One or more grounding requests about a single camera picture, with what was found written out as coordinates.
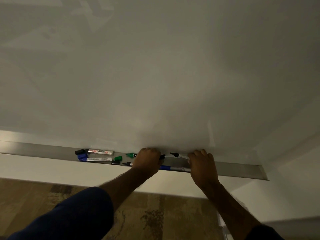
forearm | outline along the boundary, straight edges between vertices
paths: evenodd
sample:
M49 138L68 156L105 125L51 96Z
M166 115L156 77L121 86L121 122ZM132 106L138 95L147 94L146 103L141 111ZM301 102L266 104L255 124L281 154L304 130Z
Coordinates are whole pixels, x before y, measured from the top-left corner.
M116 211L122 202L147 179L148 177L139 170L131 168L114 180L100 185L99 188L109 194L114 211Z
M244 240L261 223L242 207L221 185L210 185L203 192L218 210L234 240Z

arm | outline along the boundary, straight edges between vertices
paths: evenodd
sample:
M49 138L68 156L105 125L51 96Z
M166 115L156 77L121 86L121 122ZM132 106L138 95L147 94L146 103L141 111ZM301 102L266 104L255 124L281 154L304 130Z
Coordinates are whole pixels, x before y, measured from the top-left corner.
M67 198L8 240L102 239L113 225L114 211L138 186L158 172L160 155L156 149L141 149L126 173L100 187L90 187Z
M160 155L157 149L142 148L129 171L100 186L109 194L114 211L136 188L158 172Z
M253 231L253 229L259 228L262 224L220 184L212 154L207 154L202 149L201 152L195 150L194 153L189 153L188 156L190 158L191 177L208 199L212 201L234 240L251 239L251 237L255 239L256 236L254 237L252 233L257 231ZM260 233L266 231L265 235L268 235L270 229L266 229L266 226L262 227L264 229L259 229ZM271 234L271 236L274 239L282 239L275 231L273 234L275 235Z

brown carpet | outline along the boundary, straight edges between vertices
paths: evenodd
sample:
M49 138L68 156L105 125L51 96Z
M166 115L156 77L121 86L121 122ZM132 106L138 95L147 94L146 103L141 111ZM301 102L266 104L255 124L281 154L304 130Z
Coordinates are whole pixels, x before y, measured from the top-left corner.
M0 178L0 239L83 189ZM217 212L206 199L134 192L115 213L114 226L103 239L222 240L223 236Z

blue sleeve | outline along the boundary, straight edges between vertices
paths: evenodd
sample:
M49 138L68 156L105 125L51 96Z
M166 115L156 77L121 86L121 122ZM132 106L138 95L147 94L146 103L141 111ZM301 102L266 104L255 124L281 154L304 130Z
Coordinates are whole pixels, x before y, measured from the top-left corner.
M280 235L272 228L266 225L255 226L248 234L245 240L284 240Z
M7 240L101 240L113 225L113 204L104 190L87 188L57 204Z

person's right hand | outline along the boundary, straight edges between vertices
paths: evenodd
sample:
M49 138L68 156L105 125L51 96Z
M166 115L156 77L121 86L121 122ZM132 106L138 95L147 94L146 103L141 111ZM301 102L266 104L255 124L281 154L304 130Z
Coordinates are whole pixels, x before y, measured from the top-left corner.
M188 157L190 158L191 177L202 191L220 184L214 157L211 153L207 154L204 149L195 150L193 153L189 153Z

